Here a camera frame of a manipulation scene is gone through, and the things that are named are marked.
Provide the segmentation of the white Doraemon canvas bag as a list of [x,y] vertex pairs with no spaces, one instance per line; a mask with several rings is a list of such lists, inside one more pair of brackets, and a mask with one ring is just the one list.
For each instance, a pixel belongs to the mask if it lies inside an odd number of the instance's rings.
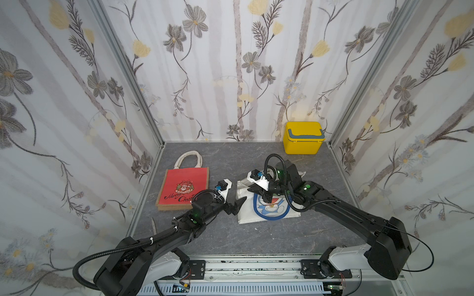
[[274,195],[272,201],[266,203],[261,195],[248,191],[250,185],[251,182],[247,180],[237,182],[237,200],[246,198],[238,213],[239,224],[276,222],[301,216],[299,212],[290,208],[283,196]]

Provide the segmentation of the red Christmas jute bag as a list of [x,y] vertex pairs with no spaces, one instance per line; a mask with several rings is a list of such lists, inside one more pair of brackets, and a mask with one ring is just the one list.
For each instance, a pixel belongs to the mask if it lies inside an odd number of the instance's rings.
[[[181,168],[182,162],[195,156],[197,163],[190,168]],[[202,166],[203,159],[198,151],[188,151],[177,159],[173,169],[167,170],[156,201],[159,211],[189,210],[197,193],[208,189],[209,169]]]

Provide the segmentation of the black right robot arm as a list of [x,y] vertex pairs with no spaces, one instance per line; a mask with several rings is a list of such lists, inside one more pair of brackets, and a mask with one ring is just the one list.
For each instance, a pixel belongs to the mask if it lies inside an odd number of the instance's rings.
[[319,212],[349,229],[364,243],[356,247],[329,247],[319,258],[316,272],[329,278],[346,270],[371,269],[380,276],[396,280],[412,253],[404,223],[392,217],[386,220],[347,203],[323,186],[304,181],[296,166],[286,162],[274,170],[274,176],[259,170],[248,173],[254,192],[265,200],[284,197],[290,208],[303,213]]

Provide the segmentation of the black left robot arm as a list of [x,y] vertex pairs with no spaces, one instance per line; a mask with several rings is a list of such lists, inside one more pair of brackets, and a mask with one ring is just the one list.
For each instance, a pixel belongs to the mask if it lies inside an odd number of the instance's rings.
[[199,192],[191,202],[191,210],[174,220],[173,227],[149,238],[125,238],[116,249],[107,251],[94,285],[105,296],[137,295],[155,261],[197,239],[219,213],[237,215],[246,200],[243,197],[229,203],[214,191]]

